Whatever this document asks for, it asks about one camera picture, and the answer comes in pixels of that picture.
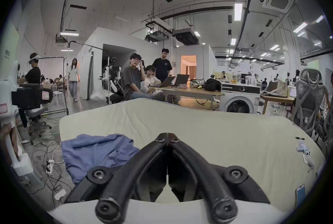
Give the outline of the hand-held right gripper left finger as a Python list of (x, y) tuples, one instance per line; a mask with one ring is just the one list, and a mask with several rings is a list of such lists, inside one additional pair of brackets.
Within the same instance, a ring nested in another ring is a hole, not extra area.
[(65, 203), (98, 200), (95, 215), (102, 222), (124, 222), (130, 199), (155, 202), (167, 184), (168, 134), (160, 134), (126, 164), (91, 168)]

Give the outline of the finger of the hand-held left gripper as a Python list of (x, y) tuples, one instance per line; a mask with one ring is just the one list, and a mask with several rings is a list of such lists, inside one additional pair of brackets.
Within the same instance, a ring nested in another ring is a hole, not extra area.
[(35, 87), (26, 88), (27, 106), (31, 109), (39, 108), (41, 105), (50, 104), (53, 100), (53, 91), (50, 88)]

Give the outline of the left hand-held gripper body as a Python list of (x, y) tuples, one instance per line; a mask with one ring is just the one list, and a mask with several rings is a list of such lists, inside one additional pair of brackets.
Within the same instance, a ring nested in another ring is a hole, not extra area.
[(10, 139), (6, 138), (6, 144), (8, 147), (8, 152), (11, 157), (12, 165), (10, 167), (14, 170), (18, 177), (27, 176), (34, 172), (31, 159), (27, 153), (25, 153), (20, 145), (19, 132), (16, 126), (16, 113), (18, 113), (18, 107), (12, 105), (11, 92), (14, 91), (15, 85), (8, 79), (1, 79), (0, 91), (0, 120), (1, 128), (6, 123), (11, 123), (11, 125), (16, 129), (17, 134), (17, 144), (19, 150), (19, 157), (16, 158), (11, 145)]

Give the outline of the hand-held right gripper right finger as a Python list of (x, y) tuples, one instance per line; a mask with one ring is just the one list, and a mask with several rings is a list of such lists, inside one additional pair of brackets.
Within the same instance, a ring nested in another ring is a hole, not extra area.
[(212, 222), (231, 222), (235, 199), (269, 204), (269, 199), (240, 166), (210, 164), (175, 134), (169, 134), (169, 186), (179, 202), (203, 199)]

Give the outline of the person's left hand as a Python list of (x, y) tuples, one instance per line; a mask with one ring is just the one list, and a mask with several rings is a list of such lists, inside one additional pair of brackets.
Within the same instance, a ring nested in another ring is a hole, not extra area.
[(17, 134), (16, 134), (16, 129), (11, 125), (11, 123), (6, 123), (1, 128), (0, 146), (1, 146), (1, 152), (2, 152), (2, 155), (4, 156), (4, 159), (6, 160), (8, 165), (12, 165), (11, 157), (8, 152), (8, 147), (6, 144), (6, 138), (10, 139), (15, 156), (16, 156), (16, 158), (18, 158), (19, 150), (18, 150), (18, 144), (17, 144)]

